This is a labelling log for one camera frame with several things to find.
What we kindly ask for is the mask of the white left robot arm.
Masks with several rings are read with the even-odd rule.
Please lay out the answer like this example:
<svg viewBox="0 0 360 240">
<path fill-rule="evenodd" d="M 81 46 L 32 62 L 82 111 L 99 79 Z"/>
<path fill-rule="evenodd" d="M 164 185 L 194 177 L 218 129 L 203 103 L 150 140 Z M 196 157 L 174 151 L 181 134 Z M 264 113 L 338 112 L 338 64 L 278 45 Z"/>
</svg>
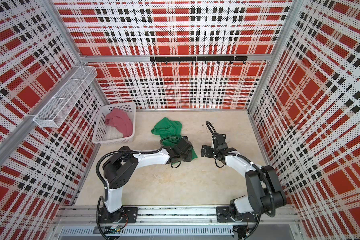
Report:
<svg viewBox="0 0 360 240">
<path fill-rule="evenodd" d="M 193 145 L 187 137 L 173 137 L 179 142 L 174 146 L 164 146 L 160 140 L 160 148 L 150 151 L 131 150 L 128 146 L 110 152 L 100 158 L 96 165 L 96 174 L 104 187 L 104 195 L 100 197 L 103 204 L 97 210 L 97 223 L 116 223 L 128 218 L 123 210 L 123 187 L 128 183 L 138 168 L 152 165 L 181 164 L 191 162 Z"/>
</svg>

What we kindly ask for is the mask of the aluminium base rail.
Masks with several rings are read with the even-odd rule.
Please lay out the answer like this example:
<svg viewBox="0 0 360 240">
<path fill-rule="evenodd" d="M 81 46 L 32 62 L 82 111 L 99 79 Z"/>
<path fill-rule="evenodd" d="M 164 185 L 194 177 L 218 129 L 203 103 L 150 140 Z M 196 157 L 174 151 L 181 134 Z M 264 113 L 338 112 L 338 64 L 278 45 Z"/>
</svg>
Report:
<svg viewBox="0 0 360 240">
<path fill-rule="evenodd" d="M 235 222 L 226 213 L 218 214 L 218 205 L 169 205 L 136 206 L 138 211 L 129 217 L 127 226 L 164 225 L 244 225 L 249 220 Z M 300 219 L 294 207 L 286 205 L 276 210 L 275 217 L 261 216 L 261 224 L 299 224 Z M 95 206 L 63 207 L 53 221 L 53 226 L 94 226 L 96 225 Z"/>
</svg>

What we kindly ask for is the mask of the pink tank top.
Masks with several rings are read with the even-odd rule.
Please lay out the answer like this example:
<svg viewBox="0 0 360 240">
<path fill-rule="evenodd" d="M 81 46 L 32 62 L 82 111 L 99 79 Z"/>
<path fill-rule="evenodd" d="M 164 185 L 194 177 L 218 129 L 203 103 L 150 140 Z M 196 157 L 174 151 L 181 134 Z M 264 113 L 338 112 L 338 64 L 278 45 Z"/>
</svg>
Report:
<svg viewBox="0 0 360 240">
<path fill-rule="evenodd" d="M 109 114 L 106 115 L 105 124 L 107 126 L 116 128 L 123 137 L 129 137 L 133 133 L 133 123 L 126 112 L 113 109 Z"/>
</svg>

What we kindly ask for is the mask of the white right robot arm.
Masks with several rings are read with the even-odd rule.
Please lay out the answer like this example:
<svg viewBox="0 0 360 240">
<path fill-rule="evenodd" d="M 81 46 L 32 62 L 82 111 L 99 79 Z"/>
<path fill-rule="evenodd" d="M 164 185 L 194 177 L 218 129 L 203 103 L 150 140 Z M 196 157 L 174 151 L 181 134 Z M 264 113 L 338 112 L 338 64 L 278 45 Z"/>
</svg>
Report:
<svg viewBox="0 0 360 240">
<path fill-rule="evenodd" d="M 218 149 L 203 145 L 201 156 L 222 162 L 245 178 L 247 194 L 233 199 L 227 207 L 218 207 L 218 222 L 255 222 L 265 214 L 276 216 L 276 209 L 287 204 L 287 198 L 272 166 L 260 166 L 234 148 Z"/>
</svg>

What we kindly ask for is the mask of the green tank top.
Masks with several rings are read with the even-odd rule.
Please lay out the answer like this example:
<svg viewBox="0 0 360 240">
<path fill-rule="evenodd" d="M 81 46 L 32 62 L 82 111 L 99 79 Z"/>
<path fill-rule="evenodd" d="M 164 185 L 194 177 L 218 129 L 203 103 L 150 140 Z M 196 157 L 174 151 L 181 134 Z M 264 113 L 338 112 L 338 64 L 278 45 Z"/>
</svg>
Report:
<svg viewBox="0 0 360 240">
<path fill-rule="evenodd" d="M 151 133 L 157 135 L 161 138 L 160 145 L 161 147 L 158 150 L 158 153 L 163 153 L 170 158 L 168 154 L 168 147 L 173 147 L 176 145 L 179 140 L 184 137 L 181 135 L 182 124 L 179 121 L 172 121 L 164 117 L 160 120 L 151 130 Z M 193 159 L 196 159 L 197 155 L 193 149 Z"/>
</svg>

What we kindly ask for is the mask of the black wall hook rail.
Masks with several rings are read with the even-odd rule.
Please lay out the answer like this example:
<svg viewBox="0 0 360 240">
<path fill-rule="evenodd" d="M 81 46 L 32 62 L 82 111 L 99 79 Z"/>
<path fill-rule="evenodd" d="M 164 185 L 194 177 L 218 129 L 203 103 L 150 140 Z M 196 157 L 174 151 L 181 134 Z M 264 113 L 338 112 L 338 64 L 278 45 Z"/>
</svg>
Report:
<svg viewBox="0 0 360 240">
<path fill-rule="evenodd" d="M 188 57 L 150 57 L 152 63 L 163 62 L 246 62 L 248 56 L 188 56 Z"/>
</svg>

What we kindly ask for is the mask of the white plastic laundry basket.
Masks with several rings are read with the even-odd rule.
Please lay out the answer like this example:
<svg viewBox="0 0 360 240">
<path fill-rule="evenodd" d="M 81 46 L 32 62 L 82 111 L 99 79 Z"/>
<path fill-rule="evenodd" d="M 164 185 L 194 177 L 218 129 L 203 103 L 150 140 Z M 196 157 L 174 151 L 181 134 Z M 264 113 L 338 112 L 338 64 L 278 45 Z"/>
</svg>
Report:
<svg viewBox="0 0 360 240">
<path fill-rule="evenodd" d="M 133 123 L 133 133 L 129 137 L 123 137 L 116 128 L 107 126 L 105 124 L 106 115 L 113 109 L 119 109 L 127 113 Z M 98 119 L 95 125 L 95 130 L 92 137 L 92 142 L 95 144 L 116 144 L 129 143 L 134 140 L 136 123 L 136 104 L 135 103 L 121 103 L 106 105 L 100 108 Z"/>
</svg>

